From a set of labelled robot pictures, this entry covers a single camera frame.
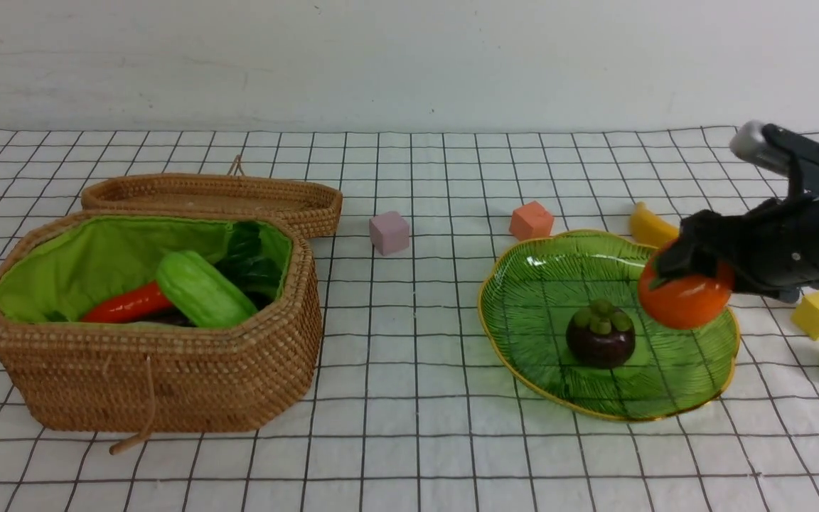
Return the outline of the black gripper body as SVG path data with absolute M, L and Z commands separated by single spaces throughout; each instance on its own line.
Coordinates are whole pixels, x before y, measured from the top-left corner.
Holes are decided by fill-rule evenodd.
M 655 257 L 661 282 L 732 271 L 732 291 L 795 302 L 819 289 L 819 196 L 764 201 L 741 216 L 702 210 L 683 218 L 680 233 Z

